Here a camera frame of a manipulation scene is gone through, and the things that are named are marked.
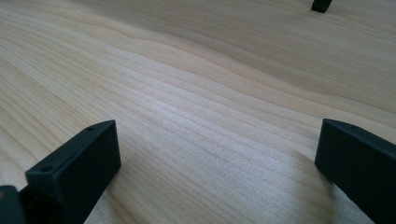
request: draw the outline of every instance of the small hole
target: small hole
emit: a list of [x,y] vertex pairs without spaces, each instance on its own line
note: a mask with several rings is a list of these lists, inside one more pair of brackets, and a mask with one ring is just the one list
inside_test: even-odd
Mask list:
[[45,173],[52,170],[52,166],[44,166],[43,168],[41,168],[41,172]]

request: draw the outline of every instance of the wooden table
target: wooden table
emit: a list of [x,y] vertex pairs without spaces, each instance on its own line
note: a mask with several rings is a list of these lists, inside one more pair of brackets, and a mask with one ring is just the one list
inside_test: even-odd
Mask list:
[[0,184],[115,119],[86,223],[370,223],[316,169],[323,118],[396,143],[396,4],[0,0]]

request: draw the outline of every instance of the screw hole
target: screw hole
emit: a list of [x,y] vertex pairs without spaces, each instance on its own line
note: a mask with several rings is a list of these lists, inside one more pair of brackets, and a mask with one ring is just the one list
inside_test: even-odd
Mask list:
[[52,166],[44,166],[43,168],[41,168],[41,172],[46,173],[48,171],[52,170]]

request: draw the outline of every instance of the black plastic piece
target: black plastic piece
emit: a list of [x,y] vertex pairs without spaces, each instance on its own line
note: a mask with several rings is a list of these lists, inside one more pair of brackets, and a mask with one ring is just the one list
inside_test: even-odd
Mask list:
[[331,2],[332,0],[315,0],[311,9],[316,12],[325,13]]
[[20,195],[13,186],[0,186],[0,223],[26,223]]
[[19,195],[0,188],[0,223],[83,223],[120,166],[115,120],[92,125],[28,170]]
[[396,146],[357,126],[323,120],[315,165],[375,223],[396,223]]

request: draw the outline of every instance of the wood grain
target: wood grain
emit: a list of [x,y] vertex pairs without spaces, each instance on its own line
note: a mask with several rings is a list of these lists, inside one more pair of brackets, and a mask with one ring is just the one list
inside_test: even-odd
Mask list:
[[396,4],[1,0],[0,184],[115,119],[86,223],[371,223],[316,169],[323,118],[396,143]]

